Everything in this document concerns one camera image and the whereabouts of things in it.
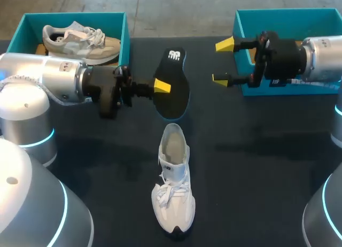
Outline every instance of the concrete floor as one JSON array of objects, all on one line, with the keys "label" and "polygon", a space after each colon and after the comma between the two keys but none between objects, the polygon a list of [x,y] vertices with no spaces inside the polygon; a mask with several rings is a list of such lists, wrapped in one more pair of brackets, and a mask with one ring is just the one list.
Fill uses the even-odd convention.
[{"label": "concrete floor", "polygon": [[231,33],[237,9],[336,7],[342,0],[0,0],[0,39],[10,39],[24,13],[122,12],[131,36]]}]

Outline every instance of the open shoe box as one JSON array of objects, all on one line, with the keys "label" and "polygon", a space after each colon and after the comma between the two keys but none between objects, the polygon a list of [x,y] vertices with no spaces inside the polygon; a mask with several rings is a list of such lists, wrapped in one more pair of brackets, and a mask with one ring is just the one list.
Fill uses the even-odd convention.
[{"label": "open shoe box", "polygon": [[65,28],[73,21],[101,29],[106,36],[120,39],[119,61],[112,65],[129,63],[130,39],[125,13],[26,13],[22,16],[7,52],[45,55],[45,47],[42,44],[43,27],[51,25]]}]

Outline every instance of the shoelace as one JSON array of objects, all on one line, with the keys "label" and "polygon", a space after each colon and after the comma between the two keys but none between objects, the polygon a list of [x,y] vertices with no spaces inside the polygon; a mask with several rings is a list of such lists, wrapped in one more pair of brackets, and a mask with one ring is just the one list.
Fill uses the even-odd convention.
[{"label": "shoelace", "polygon": [[99,45],[103,45],[104,41],[105,41],[105,34],[102,32],[102,30],[100,29],[93,29],[90,27],[86,27],[86,29],[89,29],[89,36],[86,38],[81,39],[80,41],[86,41],[89,40],[91,38],[93,38],[89,44],[88,47],[90,46],[99,46]]},{"label": "shoelace", "polygon": [[178,182],[176,185],[171,186],[170,181],[166,181],[164,178],[163,173],[161,173],[159,176],[164,181],[164,184],[160,187],[160,189],[157,192],[157,200],[159,202],[160,206],[166,206],[171,197],[173,196],[185,196],[189,192],[189,183],[184,182],[187,178],[188,171],[185,171],[183,178],[180,182]]}]

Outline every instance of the black table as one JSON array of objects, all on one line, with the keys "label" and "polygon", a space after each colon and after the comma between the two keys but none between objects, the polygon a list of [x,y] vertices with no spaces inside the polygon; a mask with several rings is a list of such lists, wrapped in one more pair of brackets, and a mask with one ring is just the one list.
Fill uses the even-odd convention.
[{"label": "black table", "polygon": [[235,68],[228,53],[214,51],[222,39],[131,40],[135,78],[150,78],[165,48],[187,51],[191,98],[178,124],[190,146],[196,216],[183,242],[166,237],[151,204],[167,125],[152,102],[134,98],[115,121],[99,119],[92,104],[52,104],[58,143],[52,172],[91,211],[94,247],[305,246],[305,205],[342,157],[329,134],[337,97],[244,97],[213,83],[213,70]]}]

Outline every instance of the sneaker upper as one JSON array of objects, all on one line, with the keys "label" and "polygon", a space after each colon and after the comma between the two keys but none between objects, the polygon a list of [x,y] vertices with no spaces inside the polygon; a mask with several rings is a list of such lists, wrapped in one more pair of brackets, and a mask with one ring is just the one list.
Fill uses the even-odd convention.
[{"label": "sneaker upper", "polygon": [[174,123],[165,130],[159,146],[163,184],[152,190],[152,205],[162,228],[172,233],[176,227],[187,231],[195,216],[189,171],[190,148],[181,128]]},{"label": "sneaker upper", "polygon": [[103,59],[120,53],[120,40],[106,37],[100,29],[84,27],[74,21],[69,27],[43,28],[43,43],[49,52],[79,58]]}]

